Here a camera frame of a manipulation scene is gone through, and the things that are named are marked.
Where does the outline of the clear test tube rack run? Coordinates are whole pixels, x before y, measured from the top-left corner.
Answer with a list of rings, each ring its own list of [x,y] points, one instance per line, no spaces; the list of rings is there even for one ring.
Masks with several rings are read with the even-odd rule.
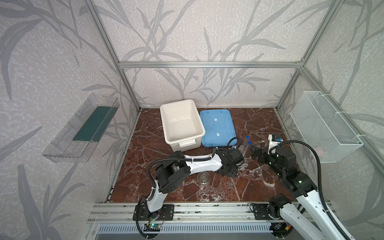
[[[243,160],[239,164],[237,164],[237,166],[238,167],[242,166],[245,163],[245,160],[246,159],[244,159],[244,157],[243,157]]]

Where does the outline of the blue-capped test tube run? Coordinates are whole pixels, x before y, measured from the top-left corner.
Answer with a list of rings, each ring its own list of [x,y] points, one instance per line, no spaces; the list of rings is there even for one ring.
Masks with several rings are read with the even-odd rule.
[[[244,159],[247,158],[247,152],[250,149],[250,146],[251,146],[251,141],[247,141],[246,145],[243,148],[243,157],[244,157]]]
[[[245,141],[244,141],[242,147],[244,147],[244,146],[246,145],[247,141],[250,141],[250,136],[249,136],[249,135],[246,136]]]

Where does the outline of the white plastic bin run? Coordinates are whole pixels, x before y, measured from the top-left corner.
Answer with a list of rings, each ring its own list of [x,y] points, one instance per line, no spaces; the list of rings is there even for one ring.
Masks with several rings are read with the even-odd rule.
[[[160,106],[166,143],[176,151],[199,148],[206,130],[193,100],[183,100]]]

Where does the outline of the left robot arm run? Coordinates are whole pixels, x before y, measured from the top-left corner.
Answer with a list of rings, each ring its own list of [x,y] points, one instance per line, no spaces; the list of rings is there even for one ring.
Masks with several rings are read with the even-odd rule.
[[[160,211],[167,195],[178,189],[190,175],[216,172],[224,177],[236,178],[240,162],[244,159],[236,147],[216,147],[209,155],[188,156],[176,151],[167,158],[151,162],[147,167],[147,176],[152,183],[146,200],[148,211]]]

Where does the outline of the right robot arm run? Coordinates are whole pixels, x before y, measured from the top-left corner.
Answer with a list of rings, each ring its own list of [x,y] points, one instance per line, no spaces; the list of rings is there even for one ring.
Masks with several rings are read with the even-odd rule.
[[[296,155],[282,145],[269,150],[251,147],[252,158],[268,165],[283,185],[292,193],[303,209],[312,217],[309,221],[283,194],[269,200],[267,212],[273,219],[282,219],[292,226],[305,240],[352,240],[354,237],[344,227],[325,202],[320,183],[298,170]]]

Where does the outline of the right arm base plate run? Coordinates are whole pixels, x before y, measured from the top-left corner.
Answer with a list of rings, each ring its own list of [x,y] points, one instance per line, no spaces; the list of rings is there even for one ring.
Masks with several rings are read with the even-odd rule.
[[[280,220],[277,214],[270,212],[270,204],[251,203],[250,210],[254,214],[255,220]]]

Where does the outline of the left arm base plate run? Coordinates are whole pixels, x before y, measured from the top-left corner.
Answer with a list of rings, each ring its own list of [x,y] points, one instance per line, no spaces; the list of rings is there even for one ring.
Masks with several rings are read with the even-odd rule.
[[[160,210],[150,212],[147,204],[136,205],[133,220],[134,221],[172,221],[174,218],[175,205],[163,205]]]

